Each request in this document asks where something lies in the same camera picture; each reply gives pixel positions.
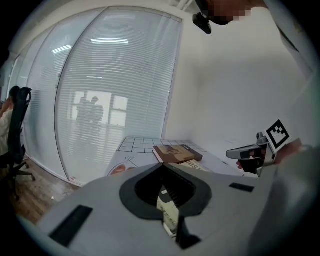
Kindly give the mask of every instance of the black and white square marker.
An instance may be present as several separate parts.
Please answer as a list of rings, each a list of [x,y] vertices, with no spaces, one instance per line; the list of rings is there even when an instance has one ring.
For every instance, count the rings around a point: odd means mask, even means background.
[[[282,146],[285,145],[285,142],[290,138],[286,128],[280,120],[276,121],[266,133],[269,137],[269,142],[273,144],[272,146],[276,151],[278,151]]]

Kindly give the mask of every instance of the office chair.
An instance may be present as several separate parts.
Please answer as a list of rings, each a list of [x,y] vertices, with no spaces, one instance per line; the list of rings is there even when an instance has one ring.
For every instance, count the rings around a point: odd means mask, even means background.
[[[25,146],[21,146],[20,135],[22,132],[22,124],[31,101],[31,89],[23,87],[19,90],[17,94],[17,102],[14,105],[12,111],[12,118],[10,123],[9,135],[8,135],[8,149],[9,152],[5,154],[5,167],[9,165],[9,174],[5,177],[5,180],[12,180],[12,187],[15,199],[18,201],[19,196],[16,191],[16,177],[17,175],[27,175],[31,176],[32,180],[35,181],[36,178],[30,172],[20,170],[23,166],[28,169],[28,164],[24,161],[24,156],[26,153]]]

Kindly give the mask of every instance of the wooden floor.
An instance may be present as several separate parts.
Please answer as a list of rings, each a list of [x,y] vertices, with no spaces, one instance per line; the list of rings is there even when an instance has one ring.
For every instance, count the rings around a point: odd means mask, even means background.
[[[21,170],[33,173],[36,181],[32,181],[31,176],[17,176],[16,192],[20,200],[16,201],[11,193],[10,201],[16,214],[36,224],[53,205],[78,190],[79,187],[51,175],[30,159],[26,162],[29,169],[24,166]]]

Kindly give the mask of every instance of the grid pattern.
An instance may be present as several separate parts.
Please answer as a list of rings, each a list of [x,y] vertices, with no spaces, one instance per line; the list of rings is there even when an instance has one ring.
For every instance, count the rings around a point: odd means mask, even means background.
[[[206,152],[203,148],[197,146],[190,140],[166,140],[154,138],[126,137],[120,144],[117,151],[133,153],[152,154],[154,146],[187,145],[198,153]]]

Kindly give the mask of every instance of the seated person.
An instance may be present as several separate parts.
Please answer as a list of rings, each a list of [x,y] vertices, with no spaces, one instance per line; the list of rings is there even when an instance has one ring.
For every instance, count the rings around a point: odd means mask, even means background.
[[[5,101],[0,111],[0,162],[2,162],[2,156],[9,152],[8,135],[12,112],[15,104],[17,103],[17,95],[19,90],[19,86],[14,86],[11,88],[9,92],[9,98]]]

